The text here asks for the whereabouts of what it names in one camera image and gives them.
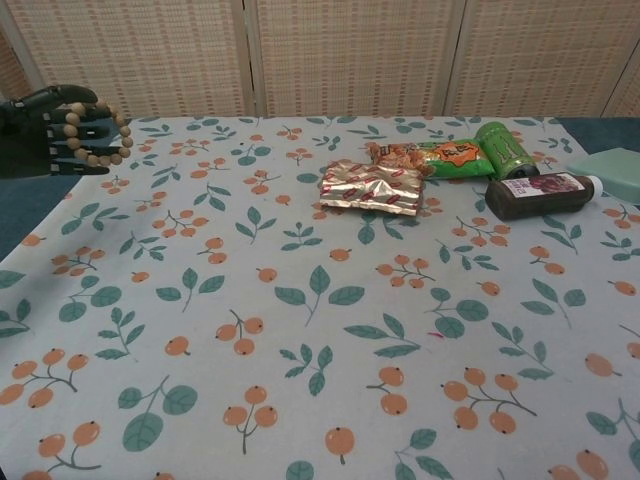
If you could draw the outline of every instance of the green snack bag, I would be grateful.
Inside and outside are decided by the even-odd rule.
[[[540,175],[533,159],[504,124],[484,124],[476,133],[476,141],[495,168],[494,178],[504,180]]]
[[[493,175],[493,165],[475,140],[373,144],[376,165],[419,170],[426,177],[461,178]]]

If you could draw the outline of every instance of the bottle label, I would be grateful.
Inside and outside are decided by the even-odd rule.
[[[551,193],[575,192],[584,190],[584,185],[573,178],[568,173],[550,173],[537,177],[515,178],[512,180],[502,180],[513,196],[537,197]]]

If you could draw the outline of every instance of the dark teal table edge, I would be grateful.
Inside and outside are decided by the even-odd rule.
[[[587,153],[622,147],[640,152],[640,118],[558,118]],[[62,200],[79,177],[0,180],[0,260]]]

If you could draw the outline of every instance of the orange label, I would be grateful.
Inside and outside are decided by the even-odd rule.
[[[433,151],[443,162],[451,162],[456,167],[461,167],[467,162],[476,160],[480,150],[472,143],[448,142],[439,145]]]

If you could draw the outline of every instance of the green bottle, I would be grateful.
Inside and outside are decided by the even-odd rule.
[[[496,171],[495,178],[522,178],[540,175],[533,159],[511,132],[500,122],[489,122],[478,129],[476,141]]]

